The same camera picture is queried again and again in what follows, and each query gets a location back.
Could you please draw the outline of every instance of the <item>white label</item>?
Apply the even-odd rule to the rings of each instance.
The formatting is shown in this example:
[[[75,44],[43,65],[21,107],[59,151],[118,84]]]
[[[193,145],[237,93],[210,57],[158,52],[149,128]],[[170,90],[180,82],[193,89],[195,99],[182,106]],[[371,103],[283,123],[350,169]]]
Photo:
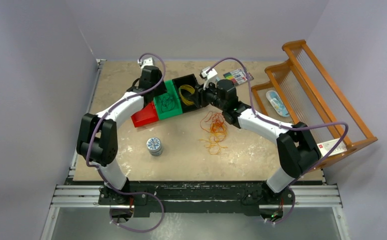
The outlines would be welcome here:
[[[333,146],[338,142],[338,140],[339,138],[336,138],[333,140],[317,143],[317,147],[320,150],[321,156],[323,157],[324,155],[326,155],[329,152],[329,150],[331,150]],[[342,141],[329,156],[341,154],[346,151],[347,151],[347,146],[345,146],[345,143]]]

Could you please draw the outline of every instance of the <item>label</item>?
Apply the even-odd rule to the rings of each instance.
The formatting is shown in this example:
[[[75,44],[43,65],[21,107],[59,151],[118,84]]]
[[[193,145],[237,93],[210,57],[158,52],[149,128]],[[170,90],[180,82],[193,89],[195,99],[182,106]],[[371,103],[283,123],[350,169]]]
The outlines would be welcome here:
[[[251,73],[248,72],[248,75],[250,80],[254,79]],[[238,68],[236,70],[226,72],[225,74],[223,74],[223,76],[225,79],[232,81],[235,86],[238,86],[247,82],[247,75],[245,74],[242,68]]]
[[[320,150],[321,156],[323,157],[324,155],[326,155],[329,152],[329,150],[331,150],[332,147],[338,142],[338,140],[339,138],[336,138],[333,140],[317,143],[317,147]],[[329,156],[338,155],[346,151],[347,151],[347,146],[345,146],[345,143],[342,141]]]

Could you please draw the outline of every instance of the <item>wire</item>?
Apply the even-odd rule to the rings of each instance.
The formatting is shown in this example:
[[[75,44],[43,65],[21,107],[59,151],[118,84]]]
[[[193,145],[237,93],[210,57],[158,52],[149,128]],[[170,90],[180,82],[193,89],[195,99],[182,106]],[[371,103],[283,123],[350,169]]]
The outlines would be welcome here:
[[[161,104],[160,109],[162,113],[169,112],[176,107],[175,99],[168,92],[158,96],[159,104]]]
[[[195,88],[192,87],[191,85],[187,85],[187,84],[181,85],[181,86],[179,87],[179,95],[180,95],[181,101],[182,101],[186,106],[194,105],[195,103],[194,103],[193,101],[190,101],[190,100],[186,99],[185,96],[183,96],[182,90],[188,91],[188,92],[192,95],[192,94],[195,93]]]
[[[130,197],[130,201],[129,201],[129,205],[128,205],[128,209],[129,211],[133,214],[133,202],[135,201],[135,199],[133,197]]]
[[[123,209],[123,210],[120,209],[120,211],[122,211],[123,213],[119,213],[119,214],[116,215],[116,217],[117,217],[117,221],[116,222],[117,223],[120,223],[120,218],[124,219],[125,222],[128,222],[132,218],[132,216],[133,216],[133,211],[127,211],[126,209]]]
[[[280,197],[280,209],[284,209],[284,197]]]
[[[210,113],[211,116],[208,120],[205,121],[206,123],[211,121],[209,125],[209,130],[207,130],[202,126],[202,122],[204,121],[204,119],[206,119],[206,117],[208,117]],[[209,154],[217,155],[222,151],[222,149],[227,148],[227,146],[220,145],[220,142],[223,142],[228,136],[228,126],[226,125],[225,119],[221,113],[213,113],[212,111],[209,111],[207,115],[205,115],[205,117],[199,122],[199,126],[204,131],[210,133],[208,139],[200,139],[200,141],[206,141],[209,143],[208,145],[204,145],[204,147],[208,148]],[[213,149],[214,147],[218,147],[217,152],[211,152],[211,149]]]
[[[226,60],[234,60],[236,62],[238,62],[242,68],[243,68],[243,71],[245,73],[248,73],[247,71],[247,68],[245,67],[245,65],[237,58],[235,57],[226,57],[226,58],[223,58],[221,60],[219,60],[218,62],[214,63],[214,65],[212,65],[205,73],[207,74],[209,71],[211,71],[212,69],[214,69],[218,64],[220,64],[221,62],[223,61],[226,61]],[[299,132],[299,131],[307,131],[307,130],[313,130],[313,129],[320,129],[320,128],[326,128],[326,127],[329,127],[329,126],[335,126],[335,125],[343,125],[345,127],[342,135],[340,136],[339,140],[335,143],[335,145],[333,145],[333,147],[322,157],[320,158],[320,160],[318,160],[313,166],[311,166],[309,169],[307,169],[306,171],[304,171],[304,173],[307,173],[308,171],[310,171],[311,169],[315,169],[321,162],[323,162],[324,160],[326,160],[329,155],[338,147],[338,145],[344,140],[344,138],[347,136],[347,133],[348,133],[348,124],[344,121],[336,121],[336,122],[329,122],[329,123],[323,123],[323,124],[318,124],[318,125],[314,125],[314,126],[306,126],[306,127],[298,127],[298,128],[294,128],[294,127],[288,127],[288,126],[284,126],[284,125],[279,125],[278,122],[274,122],[274,121],[271,121],[271,120],[268,120],[268,119],[265,119],[263,117],[261,117],[260,115],[257,114],[255,108],[254,108],[254,103],[253,103],[253,94],[252,94],[252,91],[251,91],[251,77],[249,74],[246,74],[246,81],[248,82],[248,90],[249,90],[249,102],[251,103],[251,110],[252,112],[254,113],[254,115],[260,119],[261,121],[264,121],[265,123],[268,123],[268,124],[271,124],[271,125],[274,125],[276,127],[279,127],[279,128],[282,128],[282,129],[286,129],[286,130],[290,130],[290,131],[294,131],[294,132]],[[288,184],[288,189],[291,191],[292,193],[292,196],[293,196],[293,201],[292,201],[292,207],[290,208],[289,212],[279,221],[275,222],[275,223],[280,223],[280,222],[283,222],[284,219],[286,219],[287,217],[289,217],[289,215],[291,215],[292,211],[294,210],[294,205],[295,205],[295,194],[294,194],[294,191],[292,191],[291,189],[291,185],[294,184],[296,181],[298,181],[298,179],[300,179],[302,176],[299,176],[298,178],[292,180],[289,184]]]
[[[151,228],[148,228],[148,229],[145,229],[145,230],[139,230],[139,229],[134,229],[134,228],[131,228],[131,227],[128,227],[128,226],[124,226],[124,225],[121,225],[120,223],[118,222],[115,222],[112,218],[112,214],[111,214],[111,211],[109,213],[110,215],[110,218],[111,218],[111,223],[119,226],[120,228],[123,228],[123,229],[126,229],[126,230],[129,230],[129,231],[132,231],[132,232],[136,232],[136,233],[147,233],[147,232],[150,232],[154,229],[156,229],[160,224],[161,222],[163,221],[164,219],[164,206],[163,206],[163,203],[161,202],[161,200],[155,196],[154,194],[152,193],[149,193],[149,192],[122,192],[120,191],[119,189],[115,188],[110,182],[108,182],[108,180],[106,179],[106,177],[104,176],[104,174],[102,173],[101,171],[101,168],[100,168],[100,165],[96,162],[93,162],[92,164],[89,162],[89,160],[91,159],[91,152],[92,152],[92,146],[94,144],[94,140],[95,140],[95,135],[98,133],[98,130],[101,126],[101,123],[104,121],[104,119],[114,110],[116,109],[119,105],[121,105],[122,103],[124,103],[125,101],[129,100],[129,99],[132,99],[134,97],[138,97],[138,96],[142,96],[144,94],[147,94],[149,92],[151,92],[152,90],[154,90],[155,88],[157,88],[164,80],[164,77],[166,75],[166,65],[164,64],[164,61],[161,57],[159,57],[158,55],[155,55],[153,53],[144,53],[142,54],[140,57],[139,57],[139,61],[142,62],[142,58],[145,56],[145,55],[151,55],[151,56],[154,56],[156,57],[157,59],[159,59],[159,61],[161,62],[162,64],[162,76],[161,76],[161,79],[154,85],[152,86],[151,88],[148,88],[146,89],[145,91],[142,91],[142,92],[139,92],[139,93],[136,93],[136,94],[133,94],[133,95],[130,95],[128,96],[127,98],[122,98],[121,100],[119,100],[118,102],[114,103],[108,110],[108,112],[106,112],[98,121],[98,123],[96,124],[95,128],[93,129],[93,133],[92,133],[92,137],[90,138],[90,142],[89,142],[89,147],[87,148],[87,153],[86,153],[86,165],[88,167],[94,167],[96,168],[96,170],[98,171],[98,174],[100,175],[100,177],[102,178],[102,180],[104,181],[105,185],[107,185],[110,189],[114,190],[116,193],[118,194],[121,194],[121,195],[125,195],[125,196],[133,196],[133,195],[142,195],[142,194],[145,194],[145,195],[148,195],[148,196],[151,196],[153,197],[154,199],[156,199],[159,203],[159,206],[161,207],[161,218],[159,219],[158,223],[151,227]]]

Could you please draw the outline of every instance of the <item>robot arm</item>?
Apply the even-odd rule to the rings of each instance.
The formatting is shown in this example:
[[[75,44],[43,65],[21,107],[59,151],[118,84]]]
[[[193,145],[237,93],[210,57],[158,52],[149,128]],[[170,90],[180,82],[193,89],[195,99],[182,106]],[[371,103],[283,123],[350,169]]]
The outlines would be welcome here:
[[[201,77],[209,80],[210,77],[204,76],[203,73]],[[211,104],[222,110],[222,115],[227,123],[239,129],[254,132],[277,146],[281,167],[266,181],[266,186],[264,186],[270,195],[280,193],[293,180],[305,174],[305,171],[322,157],[309,130],[291,131],[258,119],[251,106],[239,101],[232,81],[222,79],[217,83],[207,82],[206,84],[207,86],[205,84],[197,85],[195,93],[190,96],[197,107]],[[264,119],[279,123],[280,126],[290,128],[307,126],[302,122],[292,125],[261,113],[256,114]]]
[[[155,96],[167,92],[166,86],[164,85],[164,82],[162,82],[157,88],[145,95],[137,95],[129,98],[130,96],[151,88],[158,83],[162,77],[161,71],[153,66],[152,58],[150,61],[149,59],[146,59],[141,65],[141,69],[142,73],[140,78],[133,82],[133,85],[117,102],[122,99],[126,99],[126,101],[118,105],[111,112],[109,112],[109,109],[115,103],[97,114],[86,113],[83,116],[77,139],[76,151],[86,159],[94,129],[100,118],[108,113],[99,126],[101,136],[95,137],[93,143],[91,143],[90,159],[88,161],[93,162],[93,164],[101,170],[100,172],[105,179],[107,179],[109,184],[116,189],[125,192],[129,192],[129,189],[127,189],[129,185],[126,184],[129,180],[120,170],[120,167],[115,160],[119,149],[117,129],[130,118],[130,116],[142,110],[146,105],[152,102]]]

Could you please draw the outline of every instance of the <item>gray floor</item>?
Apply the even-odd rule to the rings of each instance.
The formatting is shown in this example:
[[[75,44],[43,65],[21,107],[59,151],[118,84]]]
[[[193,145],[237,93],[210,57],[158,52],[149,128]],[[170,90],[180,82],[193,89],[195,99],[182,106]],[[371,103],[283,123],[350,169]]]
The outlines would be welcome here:
[[[146,229],[160,215],[130,219],[127,226]],[[260,217],[234,213],[166,213],[152,232],[134,233],[109,224],[108,208],[61,208],[53,240],[339,240],[332,208],[295,208],[275,227]]]

